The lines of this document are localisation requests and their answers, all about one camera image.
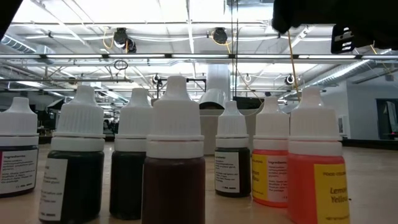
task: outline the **food coloring bottle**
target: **food coloring bottle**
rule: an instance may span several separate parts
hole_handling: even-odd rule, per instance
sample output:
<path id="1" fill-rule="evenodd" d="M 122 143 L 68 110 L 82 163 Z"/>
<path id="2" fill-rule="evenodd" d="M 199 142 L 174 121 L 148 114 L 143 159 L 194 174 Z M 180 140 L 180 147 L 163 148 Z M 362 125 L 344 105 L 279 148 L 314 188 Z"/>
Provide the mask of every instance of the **food coloring bottle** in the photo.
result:
<path id="1" fill-rule="evenodd" d="M 205 224 L 203 139 L 187 79 L 170 76 L 147 137 L 142 224 Z"/>
<path id="2" fill-rule="evenodd" d="M 109 212 L 122 220 L 141 218 L 142 171 L 152 122 L 147 97 L 146 89 L 135 88 L 130 102 L 120 110 L 119 134 L 112 153 Z"/>
<path id="3" fill-rule="evenodd" d="M 104 164 L 103 109 L 94 88 L 80 85 L 61 109 L 45 164 L 39 220 L 84 223 L 101 209 Z"/>
<path id="4" fill-rule="evenodd" d="M 287 143 L 289 115 L 282 112 L 278 98 L 266 97 L 256 116 L 253 140 L 253 200 L 262 205 L 287 207 Z"/>
<path id="5" fill-rule="evenodd" d="M 0 113 L 0 198 L 32 192 L 36 186 L 37 115 L 27 98 L 14 97 Z"/>
<path id="6" fill-rule="evenodd" d="M 347 224 L 345 161 L 333 109 L 320 89 L 303 90 L 291 113 L 288 155 L 288 214 L 297 224 Z"/>
<path id="7" fill-rule="evenodd" d="M 238 111 L 236 101 L 225 103 L 218 117 L 215 151 L 216 194 L 225 197 L 247 197 L 251 192 L 249 135 L 246 118 Z"/>

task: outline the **bottle label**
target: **bottle label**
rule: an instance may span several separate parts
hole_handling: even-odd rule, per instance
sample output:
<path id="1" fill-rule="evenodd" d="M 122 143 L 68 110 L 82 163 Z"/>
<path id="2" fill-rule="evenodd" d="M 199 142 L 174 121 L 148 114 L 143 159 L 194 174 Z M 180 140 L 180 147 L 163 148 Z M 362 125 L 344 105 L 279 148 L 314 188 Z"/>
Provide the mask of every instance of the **bottle label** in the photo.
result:
<path id="1" fill-rule="evenodd" d="M 315 164 L 318 224 L 349 224 L 344 164 Z"/>
<path id="2" fill-rule="evenodd" d="M 239 153 L 215 152 L 216 190 L 239 193 Z"/>
<path id="3" fill-rule="evenodd" d="M 253 197 L 287 202 L 287 156 L 252 155 Z"/>
<path id="4" fill-rule="evenodd" d="M 35 186 L 37 151 L 0 152 L 0 194 L 19 192 Z"/>
<path id="5" fill-rule="evenodd" d="M 67 167 L 67 159 L 47 159 L 39 207 L 39 218 L 42 220 L 61 220 Z"/>

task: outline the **wooden table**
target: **wooden table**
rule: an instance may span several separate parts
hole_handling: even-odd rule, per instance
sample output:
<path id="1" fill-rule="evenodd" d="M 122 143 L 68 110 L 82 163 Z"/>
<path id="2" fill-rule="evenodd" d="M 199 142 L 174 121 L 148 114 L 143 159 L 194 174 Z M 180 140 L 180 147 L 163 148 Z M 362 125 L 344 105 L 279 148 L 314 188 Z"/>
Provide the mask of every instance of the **wooden table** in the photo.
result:
<path id="1" fill-rule="evenodd" d="M 109 174 L 113 144 L 104 149 L 103 200 L 99 218 L 90 223 L 140 223 L 109 216 Z M 44 165 L 49 145 L 41 145 L 33 193 L 0 198 L 1 224 L 40 223 L 37 219 Z M 398 223 L 398 151 L 345 148 L 351 223 Z M 206 158 L 206 224 L 285 224 L 286 209 L 256 204 L 251 198 L 225 198 L 214 191 L 214 158 Z"/>

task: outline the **white label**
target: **white label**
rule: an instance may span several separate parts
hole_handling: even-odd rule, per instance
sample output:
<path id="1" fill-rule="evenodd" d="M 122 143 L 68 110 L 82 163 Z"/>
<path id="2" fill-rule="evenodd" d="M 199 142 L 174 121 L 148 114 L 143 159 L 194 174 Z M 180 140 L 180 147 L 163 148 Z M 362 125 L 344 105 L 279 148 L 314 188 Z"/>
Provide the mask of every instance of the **white label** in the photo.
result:
<path id="1" fill-rule="evenodd" d="M 37 149 L 0 152 L 0 194 L 35 186 Z"/>
<path id="2" fill-rule="evenodd" d="M 239 193 L 239 153 L 215 152 L 216 190 Z"/>
<path id="3" fill-rule="evenodd" d="M 67 167 L 67 159 L 47 159 L 39 208 L 39 218 L 42 220 L 61 220 Z"/>
<path id="4" fill-rule="evenodd" d="M 287 156 L 268 156 L 268 200 L 287 202 Z"/>

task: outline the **black liquid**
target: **black liquid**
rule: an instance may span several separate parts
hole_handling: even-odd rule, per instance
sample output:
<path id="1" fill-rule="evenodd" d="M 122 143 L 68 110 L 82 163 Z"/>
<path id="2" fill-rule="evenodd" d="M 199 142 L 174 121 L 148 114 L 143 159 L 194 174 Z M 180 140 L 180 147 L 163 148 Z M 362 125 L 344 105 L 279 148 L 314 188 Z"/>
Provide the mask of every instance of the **black liquid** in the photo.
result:
<path id="1" fill-rule="evenodd" d="M 205 159 L 144 164 L 142 224 L 205 224 Z"/>
<path id="2" fill-rule="evenodd" d="M 251 158 L 250 149 L 243 148 L 217 148 L 216 152 L 238 153 L 239 157 L 239 192 L 222 192 L 216 190 L 216 194 L 225 197 L 247 197 L 251 193 Z"/>
<path id="3" fill-rule="evenodd" d="M 60 221 L 43 223 L 78 224 L 95 219 L 101 210 L 103 152 L 51 151 L 47 158 L 67 159 Z"/>
<path id="4" fill-rule="evenodd" d="M 29 151 L 29 150 L 38 150 L 37 151 L 37 156 L 39 156 L 39 147 L 38 146 L 0 146 L 0 152 L 18 152 L 18 151 Z M 15 197 L 19 195 L 24 195 L 31 193 L 36 186 L 36 174 L 37 174 L 37 157 L 36 157 L 36 167 L 35 167 L 35 180 L 34 183 L 32 184 L 32 187 L 26 190 L 19 190 L 11 193 L 6 193 L 6 194 L 0 194 L 0 198 L 4 197 Z"/>
<path id="5" fill-rule="evenodd" d="M 114 217 L 123 220 L 141 218 L 145 158 L 145 152 L 113 152 L 109 212 Z"/>

